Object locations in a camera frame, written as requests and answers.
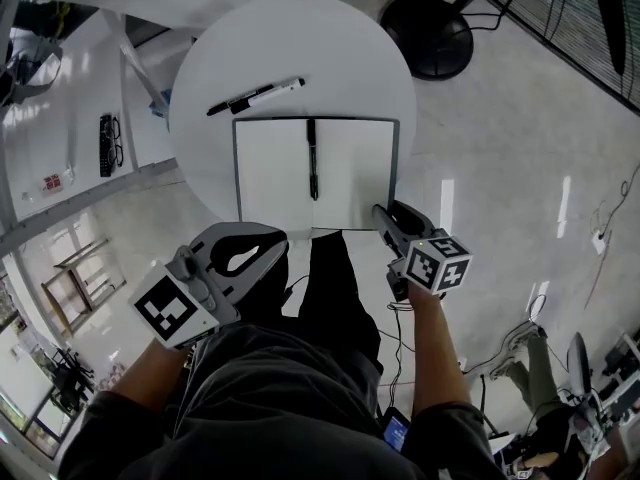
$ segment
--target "leg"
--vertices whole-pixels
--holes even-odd
[[[529,390],[529,372],[525,366],[521,361],[513,363],[509,366],[506,374],[520,390],[524,403],[527,404],[531,414],[533,414],[534,408],[531,405],[531,391]]]
[[[377,365],[380,334],[358,298],[347,246],[338,231],[311,242],[309,284],[299,320],[332,348],[355,348]]]
[[[529,349],[529,389],[536,421],[555,409],[564,407],[553,380],[549,350],[545,336],[533,336],[527,343]]]
[[[271,270],[236,304],[242,320],[267,324],[279,319],[282,316],[282,300],[288,278],[289,261],[285,252]]]

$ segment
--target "notebook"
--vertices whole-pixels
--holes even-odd
[[[399,123],[315,119],[318,199],[310,191],[309,118],[237,119],[240,220],[284,231],[374,229],[371,208],[394,198]]]

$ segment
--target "black round base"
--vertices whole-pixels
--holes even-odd
[[[473,34],[460,14],[451,16],[444,0],[393,0],[380,25],[400,48],[411,74],[447,80],[460,74],[473,55]]]

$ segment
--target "black marker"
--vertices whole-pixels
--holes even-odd
[[[279,96],[285,92],[293,91],[294,89],[298,89],[304,85],[304,78],[294,78],[293,80],[289,80],[280,85],[265,85],[264,87],[260,87],[260,89],[256,89],[247,94],[243,94],[231,101],[225,101],[223,103],[219,103],[218,105],[211,107],[207,112],[208,116],[213,116],[218,112],[222,112],[226,109],[231,109],[232,114],[237,114],[238,112],[242,112],[243,110],[248,109],[249,107],[255,107],[257,104],[273,98],[274,96]]]
[[[307,142],[309,143],[309,191],[314,201],[318,200],[318,170],[316,158],[316,120],[307,119]]]

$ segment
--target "sneaker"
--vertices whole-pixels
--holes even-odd
[[[507,356],[504,361],[489,374],[489,379],[496,380],[498,377],[504,377],[511,365],[515,362],[516,358],[514,356]]]
[[[531,338],[537,338],[539,336],[546,338],[547,333],[544,332],[544,329],[539,325],[530,322],[529,325],[523,326],[522,330],[509,340],[509,352],[518,350],[523,345],[526,345]]]

